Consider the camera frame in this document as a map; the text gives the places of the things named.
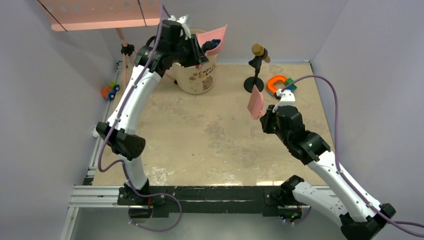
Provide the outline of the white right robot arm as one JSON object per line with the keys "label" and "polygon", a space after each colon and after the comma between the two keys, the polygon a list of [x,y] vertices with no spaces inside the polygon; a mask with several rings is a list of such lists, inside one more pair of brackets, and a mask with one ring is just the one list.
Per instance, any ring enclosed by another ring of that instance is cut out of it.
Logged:
{"label": "white right robot arm", "polygon": [[262,130],[275,134],[289,153],[321,177],[334,196],[319,192],[303,178],[293,175],[269,196],[281,204],[300,202],[331,219],[348,240],[371,240],[396,210],[368,194],[346,172],[336,166],[335,153],[317,133],[306,129],[302,114],[291,105],[271,104],[260,117]]}

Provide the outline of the pink hand brush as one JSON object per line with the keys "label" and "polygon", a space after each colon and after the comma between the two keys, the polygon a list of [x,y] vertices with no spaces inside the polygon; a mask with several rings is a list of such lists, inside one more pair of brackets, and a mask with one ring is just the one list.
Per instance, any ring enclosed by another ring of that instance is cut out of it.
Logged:
{"label": "pink hand brush", "polygon": [[264,115],[264,96],[256,87],[256,85],[254,85],[252,88],[247,109],[253,120],[258,120]]}

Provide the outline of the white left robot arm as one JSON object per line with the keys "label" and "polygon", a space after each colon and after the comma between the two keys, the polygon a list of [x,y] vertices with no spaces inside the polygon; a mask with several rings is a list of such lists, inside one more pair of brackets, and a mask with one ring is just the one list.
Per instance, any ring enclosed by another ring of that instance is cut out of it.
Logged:
{"label": "white left robot arm", "polygon": [[157,34],[138,51],[132,74],[116,109],[106,122],[98,122],[96,131],[119,159],[130,188],[129,197],[138,205],[149,199],[148,178],[141,154],[146,140],[136,134],[138,120],[145,105],[165,72],[174,63],[193,67],[208,62],[197,36],[190,32],[188,16],[171,16],[160,21]]}

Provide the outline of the pink plastic dustpan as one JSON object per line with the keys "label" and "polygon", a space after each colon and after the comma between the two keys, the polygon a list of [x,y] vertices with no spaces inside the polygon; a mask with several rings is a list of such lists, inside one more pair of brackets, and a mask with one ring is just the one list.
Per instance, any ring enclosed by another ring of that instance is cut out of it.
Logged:
{"label": "pink plastic dustpan", "polygon": [[198,43],[207,57],[217,55],[222,51],[227,26],[226,24],[223,27],[196,34]]}

